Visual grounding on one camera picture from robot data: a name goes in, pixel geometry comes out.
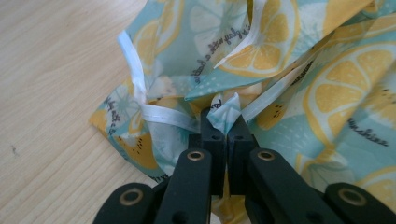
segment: light wood surface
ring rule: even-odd
[[[88,123],[145,2],[0,1],[0,223],[92,223],[117,187],[154,185]]]

